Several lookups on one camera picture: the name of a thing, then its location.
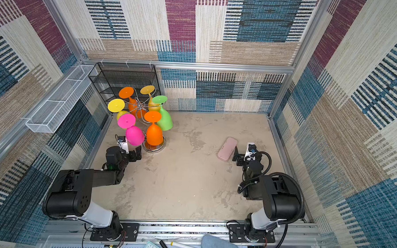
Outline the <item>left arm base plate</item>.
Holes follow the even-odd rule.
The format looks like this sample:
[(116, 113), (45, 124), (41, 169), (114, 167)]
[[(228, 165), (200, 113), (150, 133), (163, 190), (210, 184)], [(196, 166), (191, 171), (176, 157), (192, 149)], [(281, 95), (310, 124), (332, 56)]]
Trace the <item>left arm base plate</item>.
[(111, 242), (123, 241), (135, 242), (138, 237), (139, 223), (120, 223), (117, 227), (94, 228), (90, 241)]

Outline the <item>orange front wine glass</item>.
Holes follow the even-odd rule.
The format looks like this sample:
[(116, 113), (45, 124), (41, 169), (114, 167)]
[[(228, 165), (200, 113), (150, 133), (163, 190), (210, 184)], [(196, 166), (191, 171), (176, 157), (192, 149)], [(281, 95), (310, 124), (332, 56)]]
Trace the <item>orange front wine glass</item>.
[(157, 122), (161, 119), (161, 114), (156, 111), (149, 111), (145, 114), (145, 120), (150, 123), (147, 129), (146, 141), (149, 145), (161, 145), (164, 141), (163, 133)]

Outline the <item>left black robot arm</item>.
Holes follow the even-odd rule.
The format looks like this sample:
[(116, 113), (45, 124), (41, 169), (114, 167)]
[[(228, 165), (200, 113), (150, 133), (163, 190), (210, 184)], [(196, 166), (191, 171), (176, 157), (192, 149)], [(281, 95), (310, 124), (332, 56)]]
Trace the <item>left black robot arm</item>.
[(101, 186), (118, 185), (130, 162), (142, 159), (142, 148), (126, 152), (112, 146), (106, 150), (102, 169), (61, 170), (49, 188), (42, 211), (51, 219), (73, 219), (89, 225), (91, 241), (135, 242), (138, 223), (121, 223), (115, 211), (107, 210), (92, 199), (92, 190)]

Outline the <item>pink wine glass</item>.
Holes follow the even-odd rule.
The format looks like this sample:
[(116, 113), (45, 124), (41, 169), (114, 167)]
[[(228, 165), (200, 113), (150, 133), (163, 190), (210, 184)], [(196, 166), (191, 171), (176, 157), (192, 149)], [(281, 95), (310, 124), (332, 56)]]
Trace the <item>pink wine glass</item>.
[(124, 114), (118, 119), (118, 126), (126, 129), (125, 137), (127, 142), (133, 146), (140, 146), (145, 140), (142, 130), (135, 126), (136, 118), (132, 114)]

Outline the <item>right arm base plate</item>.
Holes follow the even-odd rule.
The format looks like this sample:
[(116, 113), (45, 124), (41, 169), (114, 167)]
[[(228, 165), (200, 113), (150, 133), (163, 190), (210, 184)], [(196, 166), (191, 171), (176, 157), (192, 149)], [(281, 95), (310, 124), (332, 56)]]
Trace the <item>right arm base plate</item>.
[(238, 223), (228, 222), (226, 227), (229, 231), (229, 241), (231, 243), (275, 243), (274, 234), (262, 230), (249, 228)]

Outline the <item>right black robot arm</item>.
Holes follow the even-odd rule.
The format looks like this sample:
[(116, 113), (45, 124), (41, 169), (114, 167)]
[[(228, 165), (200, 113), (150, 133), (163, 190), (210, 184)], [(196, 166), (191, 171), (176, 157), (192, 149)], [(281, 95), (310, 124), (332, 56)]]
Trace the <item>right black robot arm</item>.
[(232, 160), (243, 168), (242, 182), (237, 188), (247, 200), (259, 200), (262, 208), (250, 213), (241, 224), (228, 221), (229, 241), (232, 243), (273, 243), (274, 230), (302, 219), (305, 201), (299, 184), (291, 176), (269, 173), (272, 158), (267, 152), (258, 151), (251, 144), (246, 153), (235, 149)]

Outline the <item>chrome wine glass rack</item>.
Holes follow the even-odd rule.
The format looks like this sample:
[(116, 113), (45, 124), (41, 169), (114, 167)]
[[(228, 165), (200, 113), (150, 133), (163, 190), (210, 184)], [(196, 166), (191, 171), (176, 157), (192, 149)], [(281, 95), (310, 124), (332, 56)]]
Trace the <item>chrome wine glass rack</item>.
[(165, 147), (163, 132), (173, 128), (173, 122), (169, 112), (163, 108), (168, 98), (163, 95), (153, 97), (152, 93), (146, 95), (149, 96), (147, 102), (139, 102), (133, 114), (148, 125), (143, 148), (146, 152), (157, 153)]

